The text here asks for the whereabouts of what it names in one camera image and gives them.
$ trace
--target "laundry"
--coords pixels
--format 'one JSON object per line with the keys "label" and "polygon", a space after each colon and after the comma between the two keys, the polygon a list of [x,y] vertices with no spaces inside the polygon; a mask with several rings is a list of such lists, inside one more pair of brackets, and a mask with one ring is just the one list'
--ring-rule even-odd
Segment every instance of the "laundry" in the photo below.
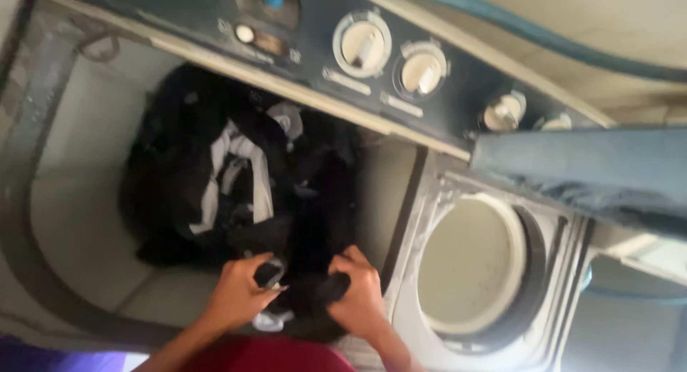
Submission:
{"label": "laundry", "polygon": [[258,319],[275,330],[290,311],[324,314],[348,287],[327,269],[355,241],[360,154],[353,125],[185,64],[146,109],[120,211],[153,265],[212,268],[274,252],[283,267],[256,280],[289,286]]}

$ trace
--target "red shirt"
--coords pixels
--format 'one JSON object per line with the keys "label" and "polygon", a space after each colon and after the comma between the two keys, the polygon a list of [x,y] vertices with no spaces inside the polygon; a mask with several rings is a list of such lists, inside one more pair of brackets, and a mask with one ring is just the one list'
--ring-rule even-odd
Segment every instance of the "red shirt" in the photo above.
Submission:
{"label": "red shirt", "polygon": [[341,354],[326,345],[278,336],[222,342],[195,357],[184,371],[355,372]]}

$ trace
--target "hand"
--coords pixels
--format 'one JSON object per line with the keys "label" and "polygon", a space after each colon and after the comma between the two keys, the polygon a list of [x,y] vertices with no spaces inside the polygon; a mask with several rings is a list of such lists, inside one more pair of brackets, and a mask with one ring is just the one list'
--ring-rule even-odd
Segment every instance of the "hand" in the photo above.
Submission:
{"label": "hand", "polygon": [[349,246],[343,254],[333,258],[329,273],[340,271],[348,274],[350,286],[343,298],[327,307],[327,312],[351,334],[371,341],[389,327],[379,273],[357,246]]}
{"label": "hand", "polygon": [[270,260],[272,255],[262,253],[251,259],[227,262],[199,322],[203,326],[227,332],[253,320],[277,298],[281,289],[261,289],[253,279],[258,267]]}

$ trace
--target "twin tub washing machine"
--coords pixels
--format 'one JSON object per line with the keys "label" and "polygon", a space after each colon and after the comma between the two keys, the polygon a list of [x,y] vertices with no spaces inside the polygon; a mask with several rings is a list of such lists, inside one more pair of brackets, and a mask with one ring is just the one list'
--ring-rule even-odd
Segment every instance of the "twin tub washing machine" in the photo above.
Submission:
{"label": "twin tub washing machine", "polygon": [[[125,100],[107,97],[126,83],[112,81],[135,80],[140,93],[131,96],[143,105],[155,85],[146,83],[187,60],[376,133],[361,248],[380,271],[391,323],[425,367],[557,367],[585,270],[589,221],[478,177],[467,161],[476,137],[490,132],[488,113],[510,125],[515,119],[517,130],[561,118],[570,128],[601,127],[609,124],[601,113],[409,0],[284,0],[280,9],[260,0],[35,1],[20,11],[30,24],[14,38],[15,63],[33,51],[0,159],[11,172],[3,177],[2,287],[21,294],[14,305],[0,301],[4,332],[43,345],[150,349],[202,308],[203,298],[190,295],[207,295],[216,274],[151,270],[135,263],[133,249],[116,264],[119,254],[107,251],[118,250],[114,244],[99,259],[93,245],[56,259],[74,240],[103,232],[131,242],[119,224],[100,220],[115,217],[111,172],[121,168],[142,112],[127,108],[137,114],[117,117],[102,114],[103,106],[91,114],[75,84],[104,84],[96,93],[116,106]],[[94,37],[111,46],[103,56],[116,47],[121,58],[94,68],[87,64],[93,54],[76,57]],[[74,75],[67,84],[76,73],[95,82]],[[91,147],[71,150],[74,139]],[[98,228],[83,223],[92,214]],[[90,280],[74,270],[80,257]],[[93,263],[101,260],[98,274]],[[103,286],[108,269],[117,287]],[[285,331],[326,338],[305,326]],[[357,367],[381,368],[355,340],[337,346]]]}

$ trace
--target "purple fabric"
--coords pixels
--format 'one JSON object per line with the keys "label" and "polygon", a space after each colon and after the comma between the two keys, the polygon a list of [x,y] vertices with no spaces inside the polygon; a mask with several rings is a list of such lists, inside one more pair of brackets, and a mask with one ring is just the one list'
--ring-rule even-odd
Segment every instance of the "purple fabric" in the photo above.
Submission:
{"label": "purple fabric", "polygon": [[23,344],[10,336],[0,338],[3,372],[122,372],[126,353],[66,352]]}

